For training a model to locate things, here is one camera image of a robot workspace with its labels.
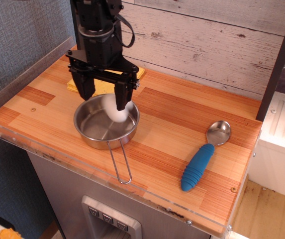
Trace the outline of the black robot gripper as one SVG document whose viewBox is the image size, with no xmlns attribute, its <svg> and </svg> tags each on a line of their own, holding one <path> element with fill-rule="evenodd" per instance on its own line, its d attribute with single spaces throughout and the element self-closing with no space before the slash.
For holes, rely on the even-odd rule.
<svg viewBox="0 0 285 239">
<path fill-rule="evenodd" d="M 122 55 L 123 48 L 131 47 L 135 36 L 126 45 L 122 41 L 122 31 L 112 29 L 107 32 L 89 31 L 80 34 L 84 44 L 82 49 L 69 50 L 69 71 L 82 99 L 87 101 L 95 93 L 94 79 L 114 84 L 118 111 L 125 109 L 131 101 L 132 92 L 139 86 L 139 68 Z M 121 75 L 107 70 L 122 72 Z"/>
</svg>

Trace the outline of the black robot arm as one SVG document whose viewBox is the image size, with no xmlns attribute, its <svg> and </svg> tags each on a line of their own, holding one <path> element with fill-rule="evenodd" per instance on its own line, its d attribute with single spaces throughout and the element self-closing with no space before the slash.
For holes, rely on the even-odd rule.
<svg viewBox="0 0 285 239">
<path fill-rule="evenodd" d="M 69 50 L 69 70 L 80 96 L 88 100 L 95 92 L 94 80 L 114 84 L 116 106 L 119 111 L 131 101 L 133 90 L 139 86 L 139 68 L 126 60 L 121 26 L 131 24 L 120 15 L 124 8 L 120 0 L 72 0 L 71 2 L 77 49 Z"/>
</svg>

